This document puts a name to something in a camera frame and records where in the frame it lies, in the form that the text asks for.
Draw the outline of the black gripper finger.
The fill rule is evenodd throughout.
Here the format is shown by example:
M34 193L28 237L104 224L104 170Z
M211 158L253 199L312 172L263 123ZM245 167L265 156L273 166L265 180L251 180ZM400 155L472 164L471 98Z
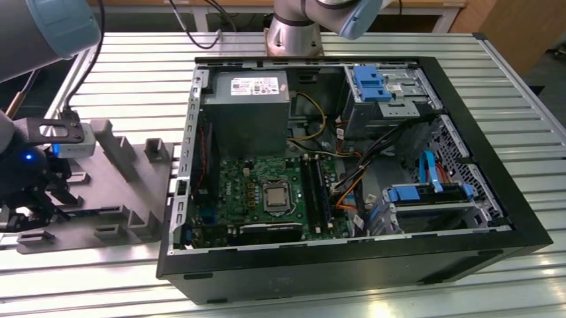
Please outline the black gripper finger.
M68 162L52 162L48 164L44 178L46 180L45 190L64 205L77 205L78 199L69 192L66 180L72 177Z
M64 221L70 219L45 194L1 196L1 233L18 233L46 227L53 216Z

